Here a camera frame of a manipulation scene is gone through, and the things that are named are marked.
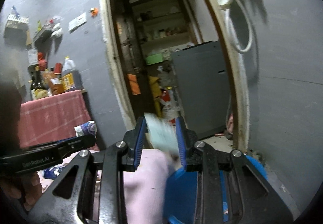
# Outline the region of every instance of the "metal screw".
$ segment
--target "metal screw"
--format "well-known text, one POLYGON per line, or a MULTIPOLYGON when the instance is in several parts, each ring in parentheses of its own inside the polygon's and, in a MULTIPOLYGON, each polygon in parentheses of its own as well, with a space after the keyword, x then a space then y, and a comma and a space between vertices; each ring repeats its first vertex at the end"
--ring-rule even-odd
POLYGON ((204 147, 204 146, 205 146, 205 143, 204 143, 203 141, 196 141, 196 142, 195 142, 195 146, 196 146, 197 148, 202 148, 202 147, 204 147))
POLYGON ((81 150, 80 152, 79 152, 79 155, 80 156, 87 156, 88 155, 88 153, 89 153, 89 151, 88 150, 86 150, 86 149, 84 149, 84 150, 81 150))
POLYGON ((117 148, 123 148, 126 145, 126 142, 124 141, 119 141, 116 143, 117 148))
POLYGON ((234 151, 232 151, 232 155, 235 157, 240 157, 242 155, 242 153, 240 150, 235 149, 234 151))

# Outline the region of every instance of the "green box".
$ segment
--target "green box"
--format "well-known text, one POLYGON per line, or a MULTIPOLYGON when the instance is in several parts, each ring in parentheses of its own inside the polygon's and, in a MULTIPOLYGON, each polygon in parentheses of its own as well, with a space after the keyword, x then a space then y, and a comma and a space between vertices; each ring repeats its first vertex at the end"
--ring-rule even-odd
POLYGON ((150 55, 150 56, 146 57, 147 65, 152 65, 152 64, 163 62, 163 61, 164 61, 163 54, 155 54, 155 55, 150 55))

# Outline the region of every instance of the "red tablecloth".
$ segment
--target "red tablecloth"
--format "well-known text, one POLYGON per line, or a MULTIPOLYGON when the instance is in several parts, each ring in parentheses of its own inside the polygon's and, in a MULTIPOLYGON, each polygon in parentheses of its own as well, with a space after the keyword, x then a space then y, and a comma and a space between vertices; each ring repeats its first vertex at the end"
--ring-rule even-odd
POLYGON ((18 125, 20 147, 73 137, 74 127, 89 120, 79 90, 26 102, 18 125))

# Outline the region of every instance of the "dark wooden door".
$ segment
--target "dark wooden door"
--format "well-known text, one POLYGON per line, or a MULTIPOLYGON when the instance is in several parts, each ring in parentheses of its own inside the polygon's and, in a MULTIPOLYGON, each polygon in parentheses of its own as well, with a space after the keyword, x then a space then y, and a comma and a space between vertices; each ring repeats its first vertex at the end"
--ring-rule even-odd
POLYGON ((145 112, 155 113, 156 111, 129 0, 114 0, 112 14, 116 22, 114 28, 120 59, 123 62, 122 71, 130 103, 137 119, 145 112))

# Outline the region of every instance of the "floor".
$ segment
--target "floor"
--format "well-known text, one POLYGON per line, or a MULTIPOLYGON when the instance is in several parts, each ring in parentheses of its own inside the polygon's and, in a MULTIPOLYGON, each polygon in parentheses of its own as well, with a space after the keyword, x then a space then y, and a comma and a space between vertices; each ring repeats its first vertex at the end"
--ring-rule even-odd
MULTIPOLYGON (((233 145, 233 142, 227 140, 225 136, 213 136, 203 140, 204 142, 211 145, 214 149, 230 153, 233 145)), ((300 215, 294 199, 291 197, 288 190, 285 188, 284 184, 278 179, 275 172, 266 164, 265 170, 267 172, 268 182, 281 197, 281 199, 288 206, 289 210, 292 212, 294 220, 300 215)))

